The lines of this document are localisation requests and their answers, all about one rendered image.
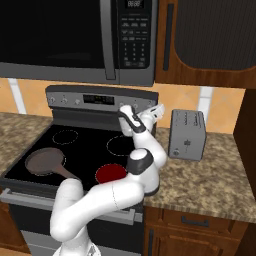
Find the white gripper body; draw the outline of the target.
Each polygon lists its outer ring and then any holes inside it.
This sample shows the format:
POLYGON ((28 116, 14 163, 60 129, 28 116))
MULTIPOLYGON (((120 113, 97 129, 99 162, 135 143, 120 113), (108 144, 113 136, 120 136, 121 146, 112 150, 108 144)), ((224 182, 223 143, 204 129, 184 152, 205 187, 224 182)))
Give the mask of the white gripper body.
POLYGON ((163 104, 158 104, 146 110, 146 114, 149 115, 154 121, 163 118, 165 107, 163 104))

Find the black and steel stove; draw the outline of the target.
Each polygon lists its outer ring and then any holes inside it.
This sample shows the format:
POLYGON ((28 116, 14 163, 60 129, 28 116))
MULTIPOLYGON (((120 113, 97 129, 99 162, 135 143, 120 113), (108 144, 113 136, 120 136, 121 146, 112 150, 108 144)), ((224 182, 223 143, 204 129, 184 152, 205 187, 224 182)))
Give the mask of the black and steel stove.
POLYGON ((53 121, 0 177, 0 186, 12 192, 54 199, 64 180, 61 175, 31 174, 25 167, 27 157, 42 148, 57 148, 65 156, 63 166, 77 176, 85 191, 97 184, 95 174, 106 164, 127 165, 134 150, 133 140, 121 132, 117 111, 119 103, 138 104, 136 112, 158 103, 158 94, 143 90, 99 86, 51 85, 46 98, 52 109, 53 121))

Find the grey toaster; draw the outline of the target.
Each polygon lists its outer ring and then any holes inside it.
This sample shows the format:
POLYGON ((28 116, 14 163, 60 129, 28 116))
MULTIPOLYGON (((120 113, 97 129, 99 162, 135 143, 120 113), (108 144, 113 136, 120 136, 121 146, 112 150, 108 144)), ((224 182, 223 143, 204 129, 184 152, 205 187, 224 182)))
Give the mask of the grey toaster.
POLYGON ((206 144, 206 127, 201 111, 174 109, 171 114, 168 155, 200 161, 206 144))

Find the black and steel microwave oven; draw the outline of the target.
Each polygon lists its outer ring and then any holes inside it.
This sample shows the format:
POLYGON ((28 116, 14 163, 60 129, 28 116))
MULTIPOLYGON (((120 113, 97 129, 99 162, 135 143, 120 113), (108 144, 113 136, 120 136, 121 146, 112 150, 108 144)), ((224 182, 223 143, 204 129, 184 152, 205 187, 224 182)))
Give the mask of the black and steel microwave oven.
POLYGON ((158 0, 116 0, 119 81, 117 85, 150 86, 154 58, 158 0))

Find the wood cupboard door dark panel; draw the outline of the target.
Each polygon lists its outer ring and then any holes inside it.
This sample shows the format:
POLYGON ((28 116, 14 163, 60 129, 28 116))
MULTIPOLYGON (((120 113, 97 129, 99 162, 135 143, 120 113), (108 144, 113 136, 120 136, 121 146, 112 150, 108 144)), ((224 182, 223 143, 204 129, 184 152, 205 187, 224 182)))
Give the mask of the wood cupboard door dark panel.
POLYGON ((256 0, 159 0, 155 81, 256 89, 256 0), (174 12, 164 71, 169 3, 174 12))

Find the tall dark wood cabinet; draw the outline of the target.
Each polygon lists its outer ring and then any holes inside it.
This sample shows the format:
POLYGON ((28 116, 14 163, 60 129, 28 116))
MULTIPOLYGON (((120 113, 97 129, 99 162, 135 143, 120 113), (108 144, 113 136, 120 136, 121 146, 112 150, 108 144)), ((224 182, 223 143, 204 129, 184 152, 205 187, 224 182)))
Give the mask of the tall dark wood cabinet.
POLYGON ((256 89, 247 89, 233 136, 256 199, 256 89))

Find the wood drawer front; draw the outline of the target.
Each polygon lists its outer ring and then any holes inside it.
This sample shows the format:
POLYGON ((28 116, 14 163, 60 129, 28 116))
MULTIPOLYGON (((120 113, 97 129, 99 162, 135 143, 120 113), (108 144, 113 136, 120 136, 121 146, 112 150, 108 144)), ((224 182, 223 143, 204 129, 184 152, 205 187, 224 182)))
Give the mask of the wood drawer front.
POLYGON ((219 234, 221 233, 230 234, 235 224, 233 220, 199 215, 194 213, 174 211, 174 210, 164 210, 162 213, 162 220, 168 225, 176 225, 176 226, 192 228, 192 229, 201 229, 201 230, 206 230, 207 232, 219 233, 219 234), (207 219, 209 221, 209 228, 183 224, 181 222, 181 216, 186 216, 187 219, 196 220, 196 221, 203 221, 207 219))

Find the brown frying pan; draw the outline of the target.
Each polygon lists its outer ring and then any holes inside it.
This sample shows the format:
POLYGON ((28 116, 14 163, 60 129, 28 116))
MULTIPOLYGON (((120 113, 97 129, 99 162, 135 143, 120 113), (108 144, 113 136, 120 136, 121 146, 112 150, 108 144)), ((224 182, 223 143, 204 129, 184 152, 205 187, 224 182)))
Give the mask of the brown frying pan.
POLYGON ((64 168, 64 160, 65 156, 60 149, 52 147, 42 148, 27 157, 25 167, 31 174, 37 176, 55 173, 64 178, 77 179, 77 176, 64 168))

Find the black microwave door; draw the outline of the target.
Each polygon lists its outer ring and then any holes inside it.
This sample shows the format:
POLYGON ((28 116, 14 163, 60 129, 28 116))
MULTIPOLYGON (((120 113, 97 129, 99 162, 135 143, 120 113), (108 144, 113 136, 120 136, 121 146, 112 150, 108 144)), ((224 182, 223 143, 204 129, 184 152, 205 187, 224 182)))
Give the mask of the black microwave door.
POLYGON ((100 0, 0 0, 0 77, 117 83, 117 1, 111 0, 115 80, 107 80, 100 0))

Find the plain wood cupboard door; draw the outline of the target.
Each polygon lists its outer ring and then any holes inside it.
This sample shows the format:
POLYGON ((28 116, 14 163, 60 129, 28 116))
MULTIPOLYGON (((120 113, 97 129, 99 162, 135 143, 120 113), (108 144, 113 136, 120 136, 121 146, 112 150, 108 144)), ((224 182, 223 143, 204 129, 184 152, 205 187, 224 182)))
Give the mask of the plain wood cupboard door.
POLYGON ((149 230, 154 230, 152 256, 235 256, 239 240, 177 228, 145 226, 144 256, 149 230))

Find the black oven door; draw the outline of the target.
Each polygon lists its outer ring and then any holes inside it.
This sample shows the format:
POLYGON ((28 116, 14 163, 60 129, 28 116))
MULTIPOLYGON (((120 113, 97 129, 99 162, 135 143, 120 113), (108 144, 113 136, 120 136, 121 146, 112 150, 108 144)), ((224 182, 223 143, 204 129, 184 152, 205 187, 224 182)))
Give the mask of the black oven door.
MULTIPOLYGON (((9 205, 10 213, 30 249, 32 256, 53 256, 61 243, 50 236, 51 212, 9 205)), ((101 256, 142 256, 144 241, 143 204, 133 207, 132 225, 100 219, 92 220, 87 228, 101 256)))

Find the wood base cabinet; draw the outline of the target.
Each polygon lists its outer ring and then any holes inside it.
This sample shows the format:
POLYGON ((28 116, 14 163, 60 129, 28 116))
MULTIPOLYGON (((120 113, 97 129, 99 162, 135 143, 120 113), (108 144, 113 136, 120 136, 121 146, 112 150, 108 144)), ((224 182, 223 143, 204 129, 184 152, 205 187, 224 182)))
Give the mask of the wood base cabinet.
POLYGON ((9 206, 0 202, 0 247, 22 253, 30 253, 22 233, 9 212, 9 206))

